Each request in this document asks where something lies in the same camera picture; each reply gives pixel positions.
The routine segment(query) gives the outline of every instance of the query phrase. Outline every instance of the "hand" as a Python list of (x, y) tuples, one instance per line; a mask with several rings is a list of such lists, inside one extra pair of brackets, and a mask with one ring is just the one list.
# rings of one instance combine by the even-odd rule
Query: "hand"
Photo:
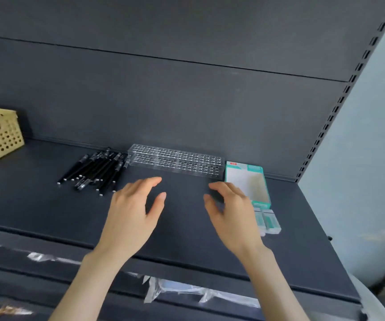
[(225, 202), (225, 210), (221, 212), (213, 198), (204, 195), (210, 220), (225, 246), (243, 262), (246, 255), (264, 247), (252, 203), (230, 182), (210, 183), (209, 188), (218, 191)]
[(148, 214), (145, 203), (152, 187), (161, 182), (161, 177), (137, 180), (128, 183), (112, 196), (108, 217), (94, 249), (98, 256), (110, 257), (119, 268), (133, 256), (150, 237), (157, 226), (164, 208), (166, 193), (159, 194)]

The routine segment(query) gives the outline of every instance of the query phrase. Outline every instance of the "left hand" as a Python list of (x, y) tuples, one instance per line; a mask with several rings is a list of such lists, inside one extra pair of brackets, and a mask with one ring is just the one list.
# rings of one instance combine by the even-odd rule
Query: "left hand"
[(95, 253), (110, 257), (121, 268), (127, 259), (142, 248), (157, 226), (164, 208), (166, 193), (161, 193), (149, 213), (145, 211), (149, 192), (160, 182), (161, 177), (140, 179), (126, 184), (112, 196), (108, 218)]

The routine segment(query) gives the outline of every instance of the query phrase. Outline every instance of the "gray back panel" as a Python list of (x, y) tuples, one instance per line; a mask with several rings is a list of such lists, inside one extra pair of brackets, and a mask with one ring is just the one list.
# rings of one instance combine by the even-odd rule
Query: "gray back panel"
[(384, 14), (385, 0), (0, 0), (0, 36), (347, 81)]
[(289, 177), (295, 177), (343, 87), (0, 39), (0, 105), (27, 113), (36, 137), (215, 154)]

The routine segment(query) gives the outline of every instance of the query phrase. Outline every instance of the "forearm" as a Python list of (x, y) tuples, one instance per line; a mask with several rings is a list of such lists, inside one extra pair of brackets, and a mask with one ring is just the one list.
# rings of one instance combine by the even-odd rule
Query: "forearm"
[(268, 321), (308, 321), (308, 317), (286, 282), (274, 254), (264, 245), (240, 259), (257, 293)]
[(95, 321), (120, 265), (97, 252), (86, 255), (50, 321)]

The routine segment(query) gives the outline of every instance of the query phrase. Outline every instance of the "white wall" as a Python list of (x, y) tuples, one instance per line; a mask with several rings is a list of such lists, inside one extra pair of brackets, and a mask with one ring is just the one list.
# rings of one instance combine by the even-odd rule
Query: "white wall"
[(385, 273), (385, 34), (299, 183), (345, 268)]

